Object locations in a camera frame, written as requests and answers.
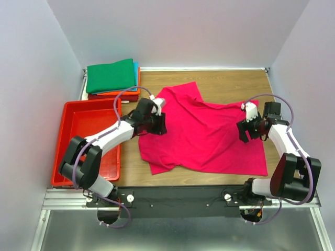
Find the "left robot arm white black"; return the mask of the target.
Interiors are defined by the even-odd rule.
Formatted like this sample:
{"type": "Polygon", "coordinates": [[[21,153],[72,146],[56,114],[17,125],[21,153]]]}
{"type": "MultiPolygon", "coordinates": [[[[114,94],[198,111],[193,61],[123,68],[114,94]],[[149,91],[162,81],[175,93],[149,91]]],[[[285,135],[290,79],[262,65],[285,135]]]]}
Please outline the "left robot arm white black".
{"type": "Polygon", "coordinates": [[[59,174],[72,181],[75,188],[97,194],[102,205],[112,206],[117,199],[117,187],[99,174],[102,157],[136,136],[166,134],[162,112],[165,104],[165,99],[153,95],[141,98],[129,114],[121,117],[117,113],[117,121],[107,129],[86,138],[73,137],[59,165],[59,174]]]}

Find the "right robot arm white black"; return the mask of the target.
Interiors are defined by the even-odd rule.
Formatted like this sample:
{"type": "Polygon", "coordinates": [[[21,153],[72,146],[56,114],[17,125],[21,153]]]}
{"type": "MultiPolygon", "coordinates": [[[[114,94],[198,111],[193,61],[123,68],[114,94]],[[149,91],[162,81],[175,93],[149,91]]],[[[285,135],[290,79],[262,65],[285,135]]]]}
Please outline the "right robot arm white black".
{"type": "Polygon", "coordinates": [[[321,161],[312,158],[297,142],[288,121],[281,117],[279,102],[266,102],[263,114],[257,106],[246,102],[241,106],[245,119],[237,122],[239,139],[270,139],[280,156],[270,179],[250,178],[244,183],[241,200],[248,205],[259,198],[276,197],[300,205],[313,200],[321,171],[321,161]]]}

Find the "pink t shirt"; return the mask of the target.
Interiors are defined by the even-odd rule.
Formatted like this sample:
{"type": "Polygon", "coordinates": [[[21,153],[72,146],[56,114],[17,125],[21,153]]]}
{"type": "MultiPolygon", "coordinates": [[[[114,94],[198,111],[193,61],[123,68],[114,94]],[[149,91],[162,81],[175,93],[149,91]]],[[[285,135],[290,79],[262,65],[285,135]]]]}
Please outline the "pink t shirt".
{"type": "Polygon", "coordinates": [[[267,176],[261,140],[243,143],[237,122],[245,118],[241,102],[213,104],[202,99],[195,82],[164,87],[167,133],[139,137],[141,158],[152,174],[176,166],[204,173],[267,176]]]}

